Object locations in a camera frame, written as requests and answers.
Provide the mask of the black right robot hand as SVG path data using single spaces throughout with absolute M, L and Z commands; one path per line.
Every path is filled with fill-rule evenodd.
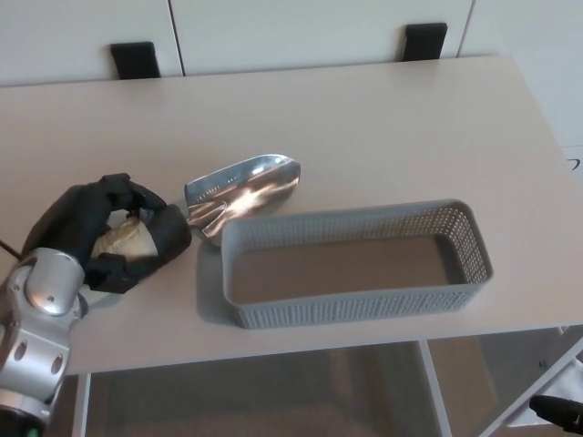
M 547 395 L 535 395 L 528 407 L 538 418 L 560 427 L 564 432 L 582 434 L 581 402 Z

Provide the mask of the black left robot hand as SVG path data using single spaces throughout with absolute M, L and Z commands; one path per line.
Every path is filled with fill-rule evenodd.
M 99 181 L 69 188 L 30 230 L 21 254 L 56 249 L 76 259 L 92 290 L 124 294 L 168 263 L 160 255 L 101 254 L 92 250 L 108 230 L 111 213 L 125 210 L 135 217 L 140 210 L 161 211 L 166 202 L 154 192 L 133 182 L 126 173 L 108 175 Z

